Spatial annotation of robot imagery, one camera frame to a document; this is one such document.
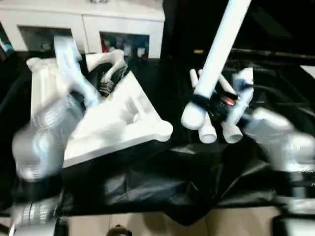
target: white pipe fitting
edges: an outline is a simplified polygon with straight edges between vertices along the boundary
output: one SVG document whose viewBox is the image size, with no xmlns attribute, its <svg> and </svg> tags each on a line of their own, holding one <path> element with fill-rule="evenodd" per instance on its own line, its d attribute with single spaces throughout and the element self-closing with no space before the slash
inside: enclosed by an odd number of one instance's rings
<svg viewBox="0 0 315 236">
<path fill-rule="evenodd" d="M 237 143 L 238 141 L 242 139 L 243 134 L 241 130 L 239 129 L 239 127 L 237 127 L 236 125 L 223 121 L 221 123 L 221 126 L 222 126 L 222 133 L 223 133 L 224 139 L 226 140 L 228 144 Z"/>
<path fill-rule="evenodd" d="M 195 88 L 198 83 L 197 73 L 194 69 L 189 71 L 191 86 Z M 199 139 L 204 144 L 211 144 L 217 140 L 216 129 L 212 126 L 209 114 L 205 114 L 202 126 L 198 129 Z"/>
<path fill-rule="evenodd" d="M 195 94 L 211 97 L 250 2 L 251 0 L 229 0 L 204 64 L 204 71 L 194 91 Z M 199 129 L 204 122 L 205 114 L 204 109 L 190 102 L 184 109 L 181 118 L 182 125 L 192 130 Z"/>
</svg>

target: table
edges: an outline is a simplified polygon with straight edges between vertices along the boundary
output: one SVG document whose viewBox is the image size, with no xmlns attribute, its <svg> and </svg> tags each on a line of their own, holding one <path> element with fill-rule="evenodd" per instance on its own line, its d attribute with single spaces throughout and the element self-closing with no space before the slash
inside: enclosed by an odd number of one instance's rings
<svg viewBox="0 0 315 236">
<path fill-rule="evenodd" d="M 26 58 L 34 56 L 45 55 L 18 53 L 0 65 L 1 97 L 13 81 L 20 81 L 12 100 L 0 110 L 0 179 L 6 180 L 0 182 L 0 209 L 12 202 L 15 167 L 11 138 L 30 117 L 31 75 L 20 75 Z M 315 80 L 298 65 L 231 59 L 223 74 L 229 78 L 249 64 L 254 66 L 256 83 L 281 88 L 294 103 L 315 110 L 310 104 L 315 98 L 305 89 L 314 88 Z M 130 61 L 129 67 L 161 118 L 172 123 L 174 133 L 166 143 L 147 142 L 65 169 L 62 215 L 164 211 L 180 224 L 189 225 L 214 207 L 275 204 L 272 172 L 256 144 L 244 138 L 229 145 L 218 132 L 216 143 L 204 145 L 196 132 L 181 126 L 181 113 L 191 93 L 186 64 L 141 59 Z M 262 91 L 255 92 L 254 101 L 259 101 L 259 106 L 265 102 L 263 106 L 286 115 L 301 131 L 315 134 L 313 115 L 303 115 L 291 106 L 275 106 L 276 98 Z"/>
</svg>

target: white plastic part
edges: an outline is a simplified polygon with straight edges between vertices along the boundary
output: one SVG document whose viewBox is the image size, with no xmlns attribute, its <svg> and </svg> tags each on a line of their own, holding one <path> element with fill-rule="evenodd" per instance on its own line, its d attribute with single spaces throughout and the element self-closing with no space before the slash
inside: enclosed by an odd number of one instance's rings
<svg viewBox="0 0 315 236">
<path fill-rule="evenodd" d="M 194 91 L 195 94 L 211 97 L 250 2 L 251 0 L 229 0 L 204 64 L 203 73 Z M 205 113 L 195 104 L 188 103 L 181 118 L 182 125 L 192 130 L 199 129 L 203 124 Z"/>
<path fill-rule="evenodd" d="M 110 59 L 107 53 L 87 55 L 88 69 Z M 31 113 L 69 85 L 57 70 L 55 59 L 30 59 Z M 169 140 L 173 127 L 162 120 L 132 72 L 122 79 L 101 105 L 89 108 L 68 141 L 63 167 L 122 150 L 150 140 Z"/>
<path fill-rule="evenodd" d="M 206 113 L 204 122 L 198 129 L 199 139 L 204 144 L 211 144 L 217 140 L 216 129 L 212 126 L 209 114 Z"/>
<path fill-rule="evenodd" d="M 191 86 L 195 88 L 196 85 L 198 84 L 198 76 L 197 76 L 196 70 L 191 69 L 189 71 L 189 75 L 190 75 Z"/>
<path fill-rule="evenodd" d="M 201 73 L 202 73 L 202 69 L 199 69 L 198 70 L 199 76 L 201 76 Z M 219 75 L 219 83 L 221 84 L 224 91 L 236 95 L 234 88 L 230 85 L 230 83 L 226 80 L 226 78 L 222 74 Z"/>
<path fill-rule="evenodd" d="M 244 82 L 246 84 L 253 85 L 253 70 L 252 68 L 245 68 L 241 70 L 239 73 L 233 76 L 233 84 L 237 84 L 236 87 Z M 234 105 L 232 110 L 230 111 L 226 122 L 230 124 L 237 124 L 238 121 L 241 119 L 242 115 L 244 114 L 246 108 L 248 107 L 249 103 L 252 100 L 252 96 L 254 93 L 253 88 L 247 88 L 246 90 L 242 91 L 239 96 L 239 101 Z"/>
<path fill-rule="evenodd" d="M 221 126 L 224 139 L 227 143 L 234 144 L 242 139 L 243 134 L 239 127 L 237 127 L 236 125 L 223 121 L 221 123 Z"/>
<path fill-rule="evenodd" d="M 191 86 L 194 88 L 198 83 L 197 73 L 194 69 L 189 71 Z M 202 126 L 198 129 L 199 139 L 204 144 L 211 144 L 217 140 L 217 133 L 211 124 L 209 114 L 206 113 Z"/>
</svg>

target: motion-blurred robot arm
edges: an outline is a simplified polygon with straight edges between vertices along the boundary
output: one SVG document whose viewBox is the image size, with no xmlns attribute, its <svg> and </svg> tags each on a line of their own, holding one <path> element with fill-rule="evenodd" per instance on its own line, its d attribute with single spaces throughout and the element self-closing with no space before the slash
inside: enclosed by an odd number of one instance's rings
<svg viewBox="0 0 315 236">
<path fill-rule="evenodd" d="M 50 101 L 14 136 L 12 152 L 20 181 L 12 206 L 11 235 L 54 234 L 68 139 L 85 110 L 101 103 L 97 89 L 81 73 L 81 55 L 74 41 L 56 37 L 55 51 L 59 71 L 72 92 Z"/>
</svg>

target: white shelf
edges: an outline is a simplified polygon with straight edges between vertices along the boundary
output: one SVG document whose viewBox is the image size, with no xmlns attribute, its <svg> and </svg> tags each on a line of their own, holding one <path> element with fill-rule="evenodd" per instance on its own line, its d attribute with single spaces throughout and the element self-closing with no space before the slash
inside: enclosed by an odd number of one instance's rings
<svg viewBox="0 0 315 236">
<path fill-rule="evenodd" d="M 89 0 L 1 0 L 0 9 L 32 10 L 164 21 L 163 7 L 158 0 L 110 0 L 94 4 Z"/>
</svg>

